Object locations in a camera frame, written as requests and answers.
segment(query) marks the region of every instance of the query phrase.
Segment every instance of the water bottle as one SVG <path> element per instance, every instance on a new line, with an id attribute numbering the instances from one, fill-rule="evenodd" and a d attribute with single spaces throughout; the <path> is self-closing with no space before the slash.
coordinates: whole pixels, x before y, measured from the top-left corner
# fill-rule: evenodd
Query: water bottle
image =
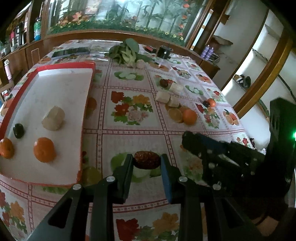
<path id="1" fill-rule="evenodd" d="M 34 40 L 40 40 L 40 32 L 41 32 L 41 19 L 36 18 L 36 22 L 34 23 Z"/>
<path id="2" fill-rule="evenodd" d="M 213 52 L 214 48 L 212 47 L 207 51 L 207 54 L 205 55 L 205 60 L 208 60 L 212 56 Z"/>
<path id="3" fill-rule="evenodd" d="M 209 48 L 210 48 L 210 46 L 209 46 L 209 45 L 205 46 L 205 48 L 204 48 L 204 50 L 202 51 L 202 53 L 201 53 L 200 57 L 204 58 L 204 57 L 205 57 L 205 55 L 207 54 L 207 52 L 208 52 Z"/>

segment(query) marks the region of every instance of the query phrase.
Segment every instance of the metal screw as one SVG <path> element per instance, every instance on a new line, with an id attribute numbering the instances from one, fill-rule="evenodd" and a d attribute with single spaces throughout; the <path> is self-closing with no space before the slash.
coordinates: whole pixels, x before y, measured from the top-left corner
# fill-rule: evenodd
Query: metal screw
<path id="1" fill-rule="evenodd" d="M 81 188 L 81 185 L 80 184 L 75 184 L 74 186 L 73 186 L 73 189 L 74 190 L 79 190 Z"/>
<path id="2" fill-rule="evenodd" d="M 107 182 L 111 183 L 111 182 L 114 182 L 115 181 L 115 177 L 114 176 L 108 176 L 106 178 Z"/>
<path id="3" fill-rule="evenodd" d="M 212 162 L 210 162 L 210 163 L 209 163 L 209 168 L 210 168 L 210 169 L 214 169 L 214 168 L 215 168 L 215 164 L 212 163 Z"/>
<path id="4" fill-rule="evenodd" d="M 213 189 L 219 191 L 221 189 L 221 182 L 219 181 L 217 184 L 214 184 Z"/>
<path id="5" fill-rule="evenodd" d="M 184 177 L 184 176 L 180 176 L 180 177 L 179 177 L 179 181 L 180 181 L 180 182 L 185 183 L 185 182 L 187 182 L 187 180 L 188 180 L 187 177 Z"/>

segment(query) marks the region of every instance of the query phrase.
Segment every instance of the painted wall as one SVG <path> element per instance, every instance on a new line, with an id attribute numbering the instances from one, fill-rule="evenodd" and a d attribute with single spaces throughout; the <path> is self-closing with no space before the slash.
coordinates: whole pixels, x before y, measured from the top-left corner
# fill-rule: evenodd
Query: painted wall
<path id="1" fill-rule="evenodd" d="M 217 64 L 220 71 L 213 78 L 219 88 L 222 88 L 246 54 L 260 29 L 266 11 L 267 7 L 260 0 L 238 0 L 226 24 L 219 24 L 215 35 L 233 42 L 231 46 L 220 48 L 224 54 L 220 55 L 221 60 Z"/>

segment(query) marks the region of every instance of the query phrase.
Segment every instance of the tablecloth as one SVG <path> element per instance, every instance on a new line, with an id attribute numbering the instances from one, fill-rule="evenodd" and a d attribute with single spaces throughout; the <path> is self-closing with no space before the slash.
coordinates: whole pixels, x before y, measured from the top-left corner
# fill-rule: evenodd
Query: tablecloth
<path id="1" fill-rule="evenodd" d="M 171 59 L 161 60 L 140 45 L 140 53 L 150 56 L 158 65 L 146 63 L 144 69 L 128 68 L 104 56 L 116 44 L 119 42 L 69 40 L 29 70 L 32 72 L 41 65 L 64 62 L 96 63 L 83 127 L 84 167 L 97 168 L 101 178 L 104 178 L 122 164 L 127 153 L 147 150 L 166 153 L 183 175 L 203 184 L 201 160 L 182 148 L 181 140 L 185 130 L 199 132 L 215 140 L 237 141 L 251 147 L 230 104 L 191 58 L 171 54 Z M 76 47 L 89 47 L 90 54 L 51 59 L 55 51 Z M 184 89 L 178 95 L 169 92 L 160 86 L 160 79 L 181 84 Z M 13 89 L 13 96 L 26 80 L 27 74 Z M 198 115 L 196 124 L 187 126 L 171 119 L 169 108 L 155 101 L 158 91 L 169 92 L 178 98 L 182 106 L 194 110 Z M 214 108 L 206 108 L 202 104 L 208 98 L 216 101 Z M 66 191 L 63 188 L 25 184 L 0 175 L 0 217 L 15 239 L 26 240 Z M 180 206 L 168 204 L 157 169 L 134 172 L 126 203 L 114 205 L 113 212 L 115 240 L 171 241 L 178 236 Z M 207 240 L 203 205 L 202 220 L 204 240 Z"/>

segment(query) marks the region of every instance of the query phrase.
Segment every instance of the checkered tablecloth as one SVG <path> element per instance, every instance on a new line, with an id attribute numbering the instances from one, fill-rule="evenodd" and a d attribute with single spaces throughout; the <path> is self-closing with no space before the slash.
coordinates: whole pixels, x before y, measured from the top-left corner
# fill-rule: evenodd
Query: checkered tablecloth
<path id="1" fill-rule="evenodd" d="M 203 70 L 189 57 L 171 54 L 161 60 L 140 46 L 140 52 L 162 65 L 146 63 L 144 69 L 119 66 L 104 56 L 118 42 L 100 40 L 70 40 L 55 48 L 41 65 L 94 61 L 96 72 L 89 93 L 83 132 L 84 166 L 93 166 L 102 178 L 121 165 L 127 153 L 140 150 L 166 153 L 181 173 L 197 183 L 201 180 L 201 160 L 182 149 L 185 130 L 199 132 L 215 140 L 238 141 L 251 147 L 250 140 L 230 104 Z M 90 47 L 89 55 L 52 60 L 57 50 Z M 123 76 L 130 74 L 132 79 Z M 15 86 L 13 96 L 26 81 L 27 74 Z M 159 85 L 167 79 L 183 85 L 179 94 L 170 93 L 180 104 L 194 110 L 198 119 L 194 126 L 174 122 L 168 108 L 155 101 L 158 91 L 168 91 Z M 215 99 L 215 108 L 202 102 Z M 44 216 L 67 190 L 33 186 L 0 175 L 0 217 L 17 240 L 26 240 Z M 175 240 L 179 227 L 179 205 L 169 205 L 158 170 L 134 173 L 129 197 L 124 205 L 114 205 L 115 240 Z M 205 212 L 202 207 L 203 224 Z M 88 217 L 86 239 L 89 234 Z"/>

